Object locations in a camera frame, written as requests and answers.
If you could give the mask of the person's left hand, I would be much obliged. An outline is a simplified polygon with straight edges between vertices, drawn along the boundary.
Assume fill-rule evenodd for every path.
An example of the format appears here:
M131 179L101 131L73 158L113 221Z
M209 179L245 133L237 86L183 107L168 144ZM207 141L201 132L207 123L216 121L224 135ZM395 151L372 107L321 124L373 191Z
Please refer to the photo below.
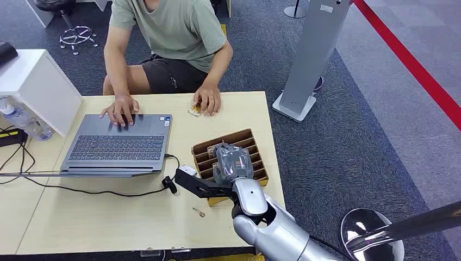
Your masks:
M221 96L218 85L203 83L194 93L193 105L200 105L201 113L213 116L221 109Z

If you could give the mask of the person's right hand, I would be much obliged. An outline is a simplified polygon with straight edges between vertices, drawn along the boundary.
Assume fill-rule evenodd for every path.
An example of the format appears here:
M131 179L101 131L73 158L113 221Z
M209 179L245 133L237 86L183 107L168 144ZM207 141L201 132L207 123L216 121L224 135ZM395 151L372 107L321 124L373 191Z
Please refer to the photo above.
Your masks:
M101 111L100 118L107 116L113 126L133 126L132 114L139 112L139 104L130 95L116 95L114 102Z

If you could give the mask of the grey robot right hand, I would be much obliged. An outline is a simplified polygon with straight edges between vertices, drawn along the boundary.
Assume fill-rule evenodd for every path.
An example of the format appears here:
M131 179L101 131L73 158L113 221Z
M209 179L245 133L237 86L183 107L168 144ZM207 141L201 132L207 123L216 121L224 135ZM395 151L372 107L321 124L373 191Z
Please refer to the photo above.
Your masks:
M221 144L214 147L213 177L217 184L231 184L238 178L253 178L254 168L247 149L234 144Z

